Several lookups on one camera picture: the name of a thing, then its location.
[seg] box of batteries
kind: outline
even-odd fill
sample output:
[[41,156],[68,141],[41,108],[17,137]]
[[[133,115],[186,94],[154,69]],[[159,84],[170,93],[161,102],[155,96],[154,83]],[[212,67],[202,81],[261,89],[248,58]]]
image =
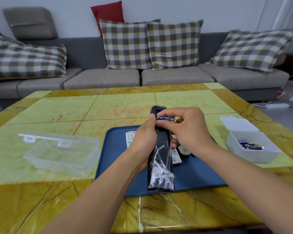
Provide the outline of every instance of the box of batteries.
[[264,133],[244,118],[220,116],[229,130],[227,146],[247,161],[271,163],[282,152]]

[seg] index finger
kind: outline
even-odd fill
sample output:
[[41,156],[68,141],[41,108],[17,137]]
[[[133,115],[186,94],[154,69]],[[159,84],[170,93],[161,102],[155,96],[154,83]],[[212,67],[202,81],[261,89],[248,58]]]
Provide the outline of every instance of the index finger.
[[183,118],[183,115],[186,113],[187,108],[169,108],[164,109],[163,111],[160,111],[157,115],[164,117],[180,117]]

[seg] blue tray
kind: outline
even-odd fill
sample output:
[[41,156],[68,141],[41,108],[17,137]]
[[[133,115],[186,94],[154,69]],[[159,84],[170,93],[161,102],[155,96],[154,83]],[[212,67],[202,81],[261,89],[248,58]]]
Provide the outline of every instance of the blue tray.
[[[95,179],[127,149],[126,132],[136,131],[139,126],[114,127],[106,132]],[[220,176],[197,157],[190,156],[183,159],[181,164],[173,165],[173,173],[175,174],[176,191],[226,185]],[[125,197],[153,193],[155,192],[147,190],[147,169],[145,169],[137,175]]]

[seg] hand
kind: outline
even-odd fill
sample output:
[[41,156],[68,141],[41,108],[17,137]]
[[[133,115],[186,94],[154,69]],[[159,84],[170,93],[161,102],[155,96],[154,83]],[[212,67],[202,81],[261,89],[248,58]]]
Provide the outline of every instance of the hand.
[[212,140],[204,114],[198,107],[165,109],[157,115],[180,117],[176,122],[157,120],[156,126],[174,133],[177,140],[172,139],[172,142],[180,143],[195,156],[202,157],[218,147]]
[[137,129],[133,142],[127,149],[134,156],[131,159],[137,162],[139,172],[147,168],[149,155],[156,144],[155,122],[156,118],[152,113],[150,118]]

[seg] table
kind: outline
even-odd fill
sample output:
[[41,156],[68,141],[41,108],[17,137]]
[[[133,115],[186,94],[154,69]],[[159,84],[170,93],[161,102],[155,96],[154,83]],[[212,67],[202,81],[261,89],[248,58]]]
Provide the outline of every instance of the table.
[[[293,182],[293,133],[218,83],[38,91],[0,112],[0,233],[38,233],[93,182],[96,170],[89,177],[71,177],[35,169],[22,159],[30,144],[17,133],[97,137],[102,147],[109,128],[143,123],[156,104],[199,106],[209,132],[225,149],[229,132],[219,116],[246,118],[284,152],[261,166]],[[218,187],[125,198],[111,232],[258,224],[262,221],[229,187]]]

